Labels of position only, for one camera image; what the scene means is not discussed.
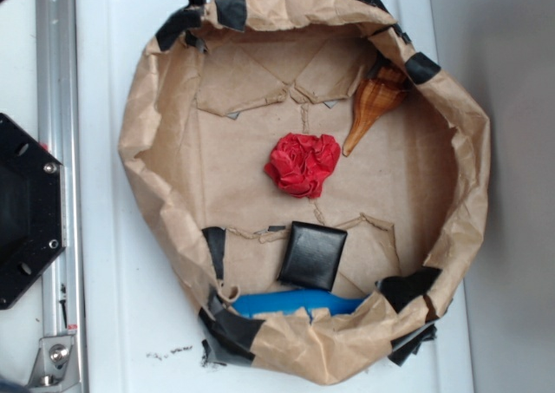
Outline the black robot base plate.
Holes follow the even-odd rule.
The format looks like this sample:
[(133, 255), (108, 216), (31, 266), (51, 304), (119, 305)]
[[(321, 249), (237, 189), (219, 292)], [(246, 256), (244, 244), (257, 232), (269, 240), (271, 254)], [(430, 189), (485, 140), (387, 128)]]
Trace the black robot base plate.
[(64, 249), (62, 164), (1, 115), (1, 309), (11, 308)]

